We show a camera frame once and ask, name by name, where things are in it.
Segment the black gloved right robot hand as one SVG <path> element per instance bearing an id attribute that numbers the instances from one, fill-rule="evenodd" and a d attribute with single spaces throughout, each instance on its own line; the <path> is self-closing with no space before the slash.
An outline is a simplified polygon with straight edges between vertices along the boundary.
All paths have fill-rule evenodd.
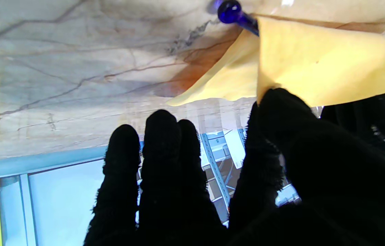
<path id="1" fill-rule="evenodd" d="M 247 122 L 225 227 L 197 129 L 166 110 L 112 133 L 85 246 L 385 246 L 385 154 L 283 88 Z"/>

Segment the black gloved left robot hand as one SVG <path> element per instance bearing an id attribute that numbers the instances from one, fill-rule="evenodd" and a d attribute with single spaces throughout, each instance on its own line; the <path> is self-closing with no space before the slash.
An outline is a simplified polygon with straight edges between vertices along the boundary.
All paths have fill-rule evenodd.
<path id="1" fill-rule="evenodd" d="M 385 154 L 385 94 L 325 106 L 320 119 L 340 126 Z"/>

